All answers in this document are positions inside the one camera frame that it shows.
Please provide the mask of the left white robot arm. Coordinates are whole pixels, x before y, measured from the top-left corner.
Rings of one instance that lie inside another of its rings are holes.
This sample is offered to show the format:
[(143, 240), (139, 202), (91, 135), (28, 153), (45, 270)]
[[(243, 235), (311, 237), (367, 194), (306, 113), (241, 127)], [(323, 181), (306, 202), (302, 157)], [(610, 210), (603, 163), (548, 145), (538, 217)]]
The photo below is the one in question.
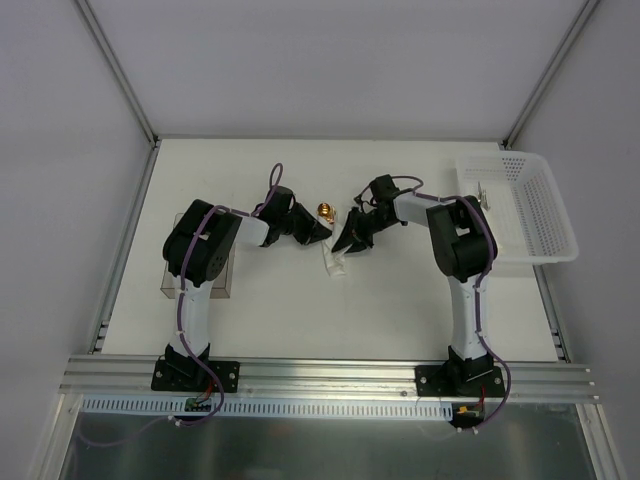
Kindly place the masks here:
[(162, 250), (175, 289), (176, 330), (156, 361), (151, 389), (235, 393), (240, 363), (209, 358), (210, 296), (233, 247), (266, 248), (282, 236), (307, 246), (331, 235), (286, 187), (271, 188), (251, 213), (194, 200)]

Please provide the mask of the white paper napkin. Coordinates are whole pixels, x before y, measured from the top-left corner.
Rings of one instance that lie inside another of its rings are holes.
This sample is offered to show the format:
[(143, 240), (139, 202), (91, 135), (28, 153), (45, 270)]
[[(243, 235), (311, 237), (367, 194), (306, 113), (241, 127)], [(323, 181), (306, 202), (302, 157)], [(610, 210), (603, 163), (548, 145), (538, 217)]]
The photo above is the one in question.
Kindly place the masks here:
[(337, 252), (333, 251), (342, 231), (343, 225), (336, 222), (331, 227), (331, 236), (321, 242), (322, 253), (326, 271), (331, 278), (338, 278), (346, 275), (345, 249)]

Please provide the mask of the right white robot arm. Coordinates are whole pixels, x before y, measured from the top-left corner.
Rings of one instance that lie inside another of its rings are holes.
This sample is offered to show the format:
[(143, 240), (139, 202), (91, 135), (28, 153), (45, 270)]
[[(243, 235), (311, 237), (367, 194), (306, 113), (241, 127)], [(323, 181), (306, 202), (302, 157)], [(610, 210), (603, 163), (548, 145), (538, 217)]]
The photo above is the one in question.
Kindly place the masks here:
[(478, 396), (493, 385), (495, 357), (483, 332), (487, 277), (497, 244), (474, 196), (436, 197), (400, 189), (386, 174), (366, 187), (371, 199), (356, 205), (332, 250), (354, 254), (371, 249), (373, 236), (396, 224), (415, 224), (429, 231), (436, 264), (447, 278), (453, 315), (448, 359), (426, 386), (451, 396)]

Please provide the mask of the gold spoon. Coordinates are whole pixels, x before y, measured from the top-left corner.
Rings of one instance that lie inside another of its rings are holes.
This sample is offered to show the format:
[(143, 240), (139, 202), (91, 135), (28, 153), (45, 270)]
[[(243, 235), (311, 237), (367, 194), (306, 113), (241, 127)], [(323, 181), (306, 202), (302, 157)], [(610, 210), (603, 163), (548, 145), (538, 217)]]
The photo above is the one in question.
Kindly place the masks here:
[(328, 224), (334, 224), (336, 221), (336, 209), (329, 203), (320, 203), (317, 207), (317, 216)]

